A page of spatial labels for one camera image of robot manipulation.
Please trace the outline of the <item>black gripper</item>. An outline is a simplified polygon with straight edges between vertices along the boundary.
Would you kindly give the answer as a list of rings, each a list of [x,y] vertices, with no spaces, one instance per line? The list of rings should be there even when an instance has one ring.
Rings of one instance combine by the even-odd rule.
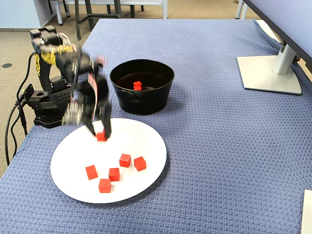
[[[84,105],[84,113],[88,118],[83,118],[82,122],[88,130],[95,136],[93,127],[94,118],[102,116],[102,124],[105,131],[105,138],[111,136],[111,104],[109,102],[109,89],[107,80],[100,74],[89,73],[87,80],[77,84],[77,90],[84,95],[81,102]]]

